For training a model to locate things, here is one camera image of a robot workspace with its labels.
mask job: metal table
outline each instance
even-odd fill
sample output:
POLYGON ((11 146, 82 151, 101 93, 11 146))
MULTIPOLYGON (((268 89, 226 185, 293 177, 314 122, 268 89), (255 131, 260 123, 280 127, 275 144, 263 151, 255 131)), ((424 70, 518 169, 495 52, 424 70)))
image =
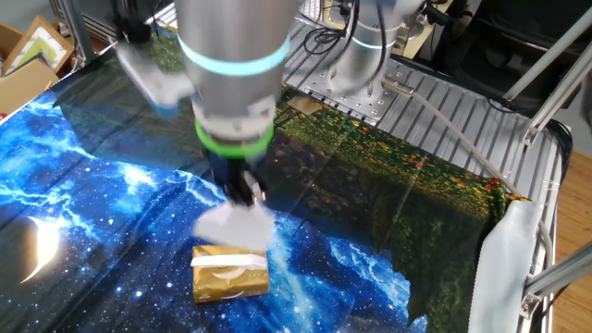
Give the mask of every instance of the metal table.
MULTIPOLYGON (((156 14, 155 19, 177 27, 173 5, 156 14)), ((286 72, 282 78, 285 82, 456 166, 477 175, 491 177, 468 149, 461 145, 458 138, 417 101, 389 91, 374 92, 370 100, 364 101, 356 95, 332 92, 327 87, 327 66, 332 64, 344 42, 328 54, 309 55, 302 42, 313 28, 308 22, 299 19, 292 24, 291 47, 286 72)), ((557 140, 543 130, 528 147, 522 143, 528 118, 501 113, 491 107, 483 95, 395 60, 388 61, 387 76, 413 87, 449 117, 520 193, 533 201, 545 203, 543 221, 550 230, 555 252, 556 208, 562 171, 557 140)), ((536 248, 531 265, 533 275, 542 271, 545 258, 545 250, 540 242, 536 248)), ((543 322, 543 332, 550 332, 551 318, 552 309, 543 322)), ((518 331, 528 332, 529 327, 529 321, 521 317, 518 331)))

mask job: silver tube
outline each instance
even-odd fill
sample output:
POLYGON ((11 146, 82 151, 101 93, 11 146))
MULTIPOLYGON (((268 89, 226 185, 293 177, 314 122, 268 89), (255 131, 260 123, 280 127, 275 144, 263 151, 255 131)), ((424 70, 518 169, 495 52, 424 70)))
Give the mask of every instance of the silver tube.
POLYGON ((575 39, 592 25, 592 7, 503 95, 509 101, 518 96, 530 82, 547 68, 575 39))
POLYGON ((553 115, 557 113, 561 105, 563 105, 591 69, 592 43, 590 43, 582 55, 575 61, 572 68, 565 74, 565 77, 563 77, 547 101, 530 120, 527 132, 524 135, 524 144, 530 145, 534 142, 537 134, 547 125, 553 115))
POLYGON ((540 298, 549 296, 562 287, 592 272, 592 241, 568 255, 556 265, 526 281, 524 295, 540 298))
POLYGON ((417 100, 417 102, 425 106, 425 108, 428 111, 430 111, 434 116, 436 116, 438 119, 444 122, 444 124, 446 124, 446 126, 461 140, 464 146, 467 149, 469 149, 471 153, 473 153, 477 160, 479 160, 479 162, 481 162, 493 176, 498 178, 501 181, 501 183, 508 188, 510 193, 521 195, 518 189, 516 189, 507 178, 503 177, 501 172, 494 165, 492 165, 491 162, 489 162, 489 160, 485 156, 483 156, 483 154, 481 154, 481 152, 479 152, 477 147, 475 147, 473 143, 466 136, 464 136, 461 130, 454 126, 454 124, 452 124, 452 122, 448 118, 446 118, 446 116, 444 116, 435 106, 429 103, 422 95, 420 95, 417 92, 411 92, 411 97, 413 97, 415 100, 417 100))

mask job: metal frame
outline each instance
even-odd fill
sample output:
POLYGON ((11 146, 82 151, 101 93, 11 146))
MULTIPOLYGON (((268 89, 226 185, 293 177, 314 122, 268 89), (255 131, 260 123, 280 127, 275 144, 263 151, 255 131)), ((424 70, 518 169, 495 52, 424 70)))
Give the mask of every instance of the metal frame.
POLYGON ((543 298, 591 272, 592 241, 526 281, 521 315, 530 319, 543 298))
POLYGON ((86 31, 77 0, 59 0, 59 4, 64 12, 66 24, 76 49, 76 64, 72 69, 74 71, 92 62, 96 58, 96 54, 93 50, 91 37, 86 31))
POLYGON ((549 96, 547 101, 541 106, 536 115, 528 124, 528 129, 524 134, 523 141, 526 145, 531 145, 537 138, 538 133, 547 126, 547 123, 559 111, 563 103, 575 91, 577 86, 584 80, 587 73, 592 69, 592 43, 573 63, 573 66, 567 72, 565 77, 549 96))
MULTIPOLYGON (((518 96, 537 76, 550 65, 570 44, 572 44, 584 31, 592 25, 592 7, 578 19, 574 25, 565 32, 553 46, 538 59, 538 61, 503 95, 503 98, 512 101, 518 96)), ((523 136, 523 143, 530 146, 537 138, 538 133, 545 128, 547 123, 559 111, 563 103, 582 82, 586 74, 592 69, 592 43, 575 61, 572 68, 561 80, 557 88, 541 106, 536 115, 528 124, 523 136)))
MULTIPOLYGON (((66 15, 64 14, 64 9, 62 9, 61 5, 59 4, 59 1, 60 0, 49 0, 49 3, 51 4, 57 19, 65 23, 66 15)), ((103 23, 95 20, 94 18, 84 15, 83 12, 81 14, 90 36, 105 43, 110 43, 109 39, 116 38, 115 31, 111 27, 106 27, 103 23)))

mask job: gold wrapped object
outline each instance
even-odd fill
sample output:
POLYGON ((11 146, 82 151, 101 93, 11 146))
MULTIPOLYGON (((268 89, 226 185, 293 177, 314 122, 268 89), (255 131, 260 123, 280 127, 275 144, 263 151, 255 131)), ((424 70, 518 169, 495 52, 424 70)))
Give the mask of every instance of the gold wrapped object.
MULTIPOLYGON (((224 254, 256 254, 265 258, 265 253, 252 253, 231 246, 203 245, 193 247, 193 258, 224 254)), ((191 265, 193 266, 193 298, 195 302, 213 302, 269 292, 269 276, 266 267, 265 269, 248 269, 234 265, 222 267, 191 265)))

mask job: gold package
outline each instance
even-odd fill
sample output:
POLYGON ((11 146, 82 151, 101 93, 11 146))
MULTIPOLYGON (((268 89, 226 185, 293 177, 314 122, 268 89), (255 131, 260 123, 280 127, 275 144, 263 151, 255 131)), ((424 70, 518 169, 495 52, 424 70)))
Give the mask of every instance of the gold package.
POLYGON ((298 95, 290 99, 288 105, 308 116, 323 108, 321 104, 308 95, 298 95))
MULTIPOLYGON (((258 254, 231 246, 203 245, 193 247, 193 257, 220 254, 258 254)), ((269 292, 267 269, 249 270, 236 266, 193 267, 193 298, 195 302, 214 302, 238 297, 263 295, 269 292)))

